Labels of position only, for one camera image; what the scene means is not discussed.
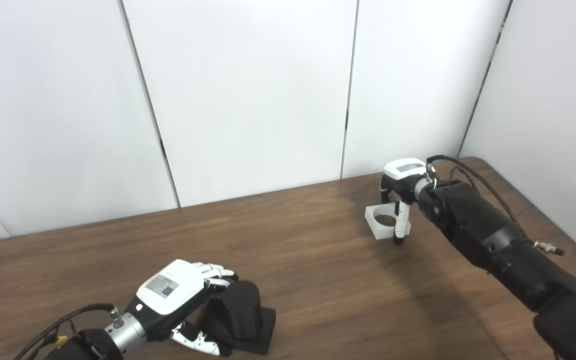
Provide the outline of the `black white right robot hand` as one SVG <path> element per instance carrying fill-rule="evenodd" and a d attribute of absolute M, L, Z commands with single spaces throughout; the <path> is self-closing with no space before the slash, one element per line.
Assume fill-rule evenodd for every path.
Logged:
<path fill-rule="evenodd" d="M 436 184 L 435 169 L 417 158 L 404 158 L 388 162 L 382 171 L 379 190 L 381 203 L 391 202 L 390 194 L 396 194 L 394 202 L 393 241 L 401 245 L 410 233 L 410 210 L 418 201 L 422 189 Z"/>

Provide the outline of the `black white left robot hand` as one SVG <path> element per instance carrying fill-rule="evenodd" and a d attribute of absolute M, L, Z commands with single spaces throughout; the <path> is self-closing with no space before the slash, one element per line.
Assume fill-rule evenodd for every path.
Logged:
<path fill-rule="evenodd" d="M 125 309 L 142 342 L 173 340 L 200 353 L 229 357 L 229 346 L 187 318 L 239 280 L 222 265 L 176 259 L 142 283 Z"/>

